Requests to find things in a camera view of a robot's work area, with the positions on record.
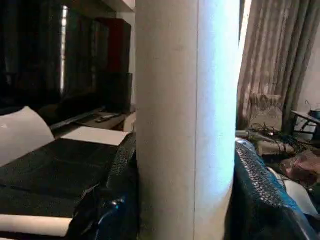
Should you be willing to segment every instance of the wall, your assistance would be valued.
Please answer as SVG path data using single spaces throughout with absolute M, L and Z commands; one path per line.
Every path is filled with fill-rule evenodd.
M 129 72 L 133 74 L 131 104 L 136 104 L 136 14 L 134 12 L 118 12 L 118 19 L 131 25 L 131 46 Z
M 88 18 L 115 18 L 115 12 L 99 0 L 58 0 L 72 10 Z
M 300 112 L 308 112 L 310 107 L 306 104 L 306 100 L 310 103 L 313 110 L 320 109 L 320 25 L 314 40 L 312 54 L 309 60 L 305 79 L 302 84 L 302 90 L 299 96 L 297 110 Z

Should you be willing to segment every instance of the black cable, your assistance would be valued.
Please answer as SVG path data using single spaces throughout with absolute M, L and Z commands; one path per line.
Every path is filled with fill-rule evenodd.
M 280 154 L 288 154 L 286 144 L 293 148 L 295 154 L 302 153 L 307 149 L 293 136 L 275 130 L 273 126 L 267 126 L 266 123 L 264 123 L 263 125 L 254 123 L 251 125 L 250 130 L 252 132 L 259 133 L 265 137 L 272 139 L 278 145 Z M 283 144 L 284 151 L 282 151 L 280 143 L 278 141 Z

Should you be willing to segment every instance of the curtain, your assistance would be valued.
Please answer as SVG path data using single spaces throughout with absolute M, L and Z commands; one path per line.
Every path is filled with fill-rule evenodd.
M 252 1 L 238 83 L 237 129 L 289 131 L 320 20 L 320 0 Z

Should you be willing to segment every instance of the black television screen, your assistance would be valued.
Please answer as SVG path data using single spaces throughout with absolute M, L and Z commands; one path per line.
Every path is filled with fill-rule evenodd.
M 29 106 L 53 125 L 99 108 L 108 28 L 54 0 L 1 0 L 0 108 Z

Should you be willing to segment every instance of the white sheet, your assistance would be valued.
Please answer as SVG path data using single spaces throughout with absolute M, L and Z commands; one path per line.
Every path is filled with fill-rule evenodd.
M 118 146 L 127 135 L 127 132 L 82 126 L 62 138 Z
M 29 107 L 0 116 L 0 167 L 54 140 L 45 121 Z
M 0 232 L 64 237 L 71 218 L 1 215 Z

